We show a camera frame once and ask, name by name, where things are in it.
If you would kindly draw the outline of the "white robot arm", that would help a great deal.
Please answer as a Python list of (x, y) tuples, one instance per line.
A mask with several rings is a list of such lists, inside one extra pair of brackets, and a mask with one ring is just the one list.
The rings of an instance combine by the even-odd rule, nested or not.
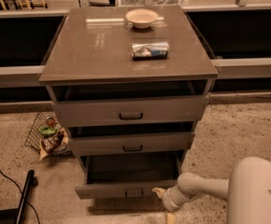
[(226, 224), (271, 224), (271, 161), (258, 157), (238, 161), (227, 179), (183, 173), (174, 187), (152, 191), (170, 213), (209, 195), (227, 202)]

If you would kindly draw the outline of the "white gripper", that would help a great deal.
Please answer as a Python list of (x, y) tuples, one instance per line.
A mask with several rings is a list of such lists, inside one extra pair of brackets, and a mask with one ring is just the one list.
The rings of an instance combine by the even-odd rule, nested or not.
[[(178, 186), (169, 189), (153, 188), (152, 191), (159, 199), (162, 198), (164, 208), (169, 212), (178, 211), (186, 202), (185, 196)], [(175, 213), (166, 214), (166, 224), (176, 224)]]

